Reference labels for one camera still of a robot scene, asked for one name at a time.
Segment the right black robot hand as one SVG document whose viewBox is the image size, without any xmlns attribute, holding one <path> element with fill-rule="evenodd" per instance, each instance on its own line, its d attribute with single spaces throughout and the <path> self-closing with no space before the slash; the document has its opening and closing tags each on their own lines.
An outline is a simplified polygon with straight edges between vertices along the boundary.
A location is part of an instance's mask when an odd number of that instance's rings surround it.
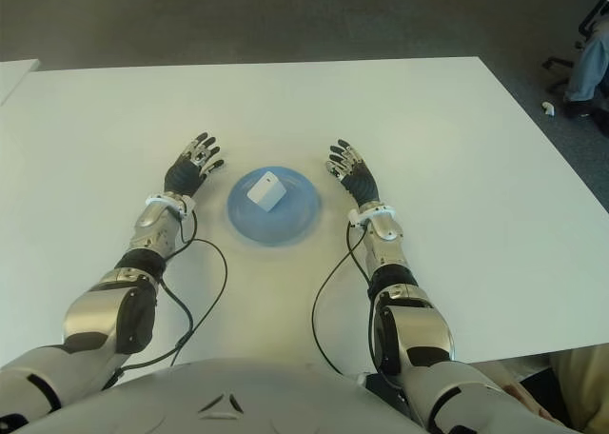
<svg viewBox="0 0 609 434">
<path fill-rule="evenodd" d="M 325 167 L 359 207 L 380 201 L 376 180 L 364 158 L 344 139 L 338 139 L 337 143 L 329 148 Z"/>
</svg>

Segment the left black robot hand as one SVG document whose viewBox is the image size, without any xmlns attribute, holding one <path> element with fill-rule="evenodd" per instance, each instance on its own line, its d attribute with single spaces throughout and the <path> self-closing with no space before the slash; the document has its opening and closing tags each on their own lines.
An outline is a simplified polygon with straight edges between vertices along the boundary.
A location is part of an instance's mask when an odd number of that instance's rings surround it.
<svg viewBox="0 0 609 434">
<path fill-rule="evenodd" d="M 206 178 L 225 163 L 217 157 L 219 152 L 215 137 L 199 134 L 167 170 L 164 192 L 193 197 Z"/>
</svg>

